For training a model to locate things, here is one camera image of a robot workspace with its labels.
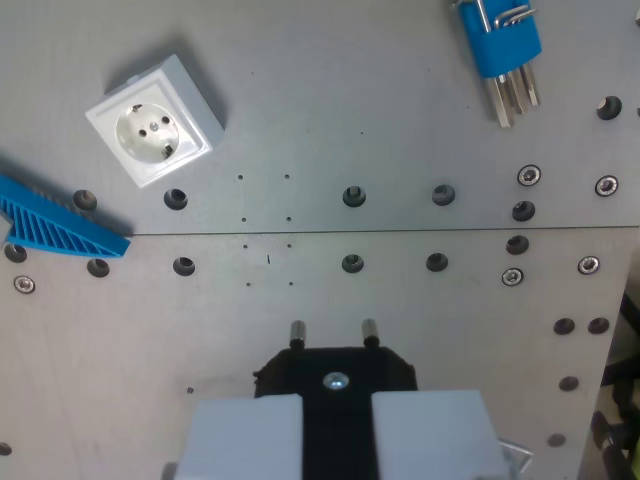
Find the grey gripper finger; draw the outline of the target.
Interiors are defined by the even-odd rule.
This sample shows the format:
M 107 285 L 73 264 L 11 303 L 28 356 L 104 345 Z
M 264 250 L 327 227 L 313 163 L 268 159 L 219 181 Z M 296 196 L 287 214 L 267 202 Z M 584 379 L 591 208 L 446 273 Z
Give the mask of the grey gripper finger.
M 175 479 L 301 479 L 303 400 L 297 394 L 199 403 Z
M 371 400 L 381 479 L 510 477 L 479 391 L 378 392 Z

